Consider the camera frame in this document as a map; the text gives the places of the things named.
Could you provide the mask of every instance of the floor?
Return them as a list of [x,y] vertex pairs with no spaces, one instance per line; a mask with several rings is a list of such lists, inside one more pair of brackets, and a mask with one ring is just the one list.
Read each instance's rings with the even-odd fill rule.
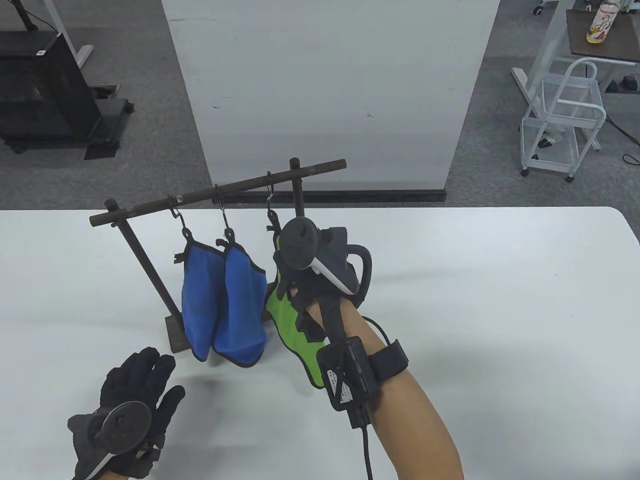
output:
[[[610,125],[605,124],[598,135],[603,150],[588,154],[573,183],[539,170],[527,178],[518,174],[517,128],[527,105],[509,70],[531,66],[546,32],[553,4],[533,17],[535,4],[535,0],[500,3],[447,180],[444,206],[608,205],[620,210],[640,237],[640,167],[621,159],[624,153],[640,158],[640,150]],[[640,95],[606,95],[604,100],[609,116],[639,137]]]
[[[45,16],[37,0],[28,9]],[[572,184],[553,173],[519,176],[517,125],[526,109],[509,70],[528,68],[552,15],[533,17],[535,0],[502,0],[463,132],[438,206],[609,205],[640,236],[640,168],[625,164],[637,147],[606,125],[604,146],[584,161]],[[83,69],[89,83],[122,83],[137,104],[115,159],[84,162],[82,152],[27,152],[0,147],[0,209],[96,209],[211,185],[184,81],[160,0],[57,0],[72,39],[96,51]],[[0,0],[0,29],[20,28]],[[610,116],[640,136],[640,96],[607,96]]]

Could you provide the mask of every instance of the green cloth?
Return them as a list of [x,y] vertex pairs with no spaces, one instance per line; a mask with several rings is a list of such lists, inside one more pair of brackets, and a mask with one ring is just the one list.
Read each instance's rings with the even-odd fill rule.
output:
[[282,343],[295,353],[304,365],[311,385],[315,388],[324,388],[316,358],[318,350],[324,347],[324,342],[308,342],[305,334],[298,331],[296,328],[298,312],[291,306],[287,295],[282,300],[278,300],[277,290],[280,281],[280,273],[278,273],[277,281],[271,285],[271,293],[268,293],[266,311],[276,324]]

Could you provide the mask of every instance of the bottle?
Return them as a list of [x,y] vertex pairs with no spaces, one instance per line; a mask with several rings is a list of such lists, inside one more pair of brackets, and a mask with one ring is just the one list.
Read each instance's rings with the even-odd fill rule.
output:
[[602,2],[591,28],[589,28],[589,33],[587,33],[587,42],[590,44],[604,42],[621,7],[621,0],[604,0]]

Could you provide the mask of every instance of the gloved hand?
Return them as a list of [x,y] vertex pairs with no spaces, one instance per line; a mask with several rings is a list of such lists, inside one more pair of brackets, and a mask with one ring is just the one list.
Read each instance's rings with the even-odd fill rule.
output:
[[88,435],[89,443],[95,437],[96,422],[86,422],[87,417],[108,415],[108,412],[126,402],[141,402],[151,412],[151,423],[144,439],[132,450],[113,456],[93,477],[99,478],[104,472],[113,472],[125,477],[144,478],[149,475],[153,463],[160,457],[164,447],[164,436],[169,422],[184,398],[184,387],[177,385],[162,396],[167,381],[175,368],[175,359],[171,355],[160,356],[155,348],[148,347],[131,355],[122,366],[114,368],[107,374],[100,392],[100,408],[89,415],[76,415],[69,419],[68,426],[74,432],[74,447],[78,455],[76,477],[83,462],[86,466],[86,447],[79,448],[77,436]]

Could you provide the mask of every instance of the blue cloth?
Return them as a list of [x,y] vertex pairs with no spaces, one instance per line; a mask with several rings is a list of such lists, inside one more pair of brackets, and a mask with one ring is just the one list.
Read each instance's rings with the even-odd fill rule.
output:
[[194,356],[207,360],[211,340],[220,321],[225,299],[225,257],[223,252],[188,238],[184,250],[182,318]]
[[260,360],[267,342],[262,322],[267,277],[237,243],[227,244],[224,258],[226,295],[220,301],[212,347],[236,365],[251,367]]

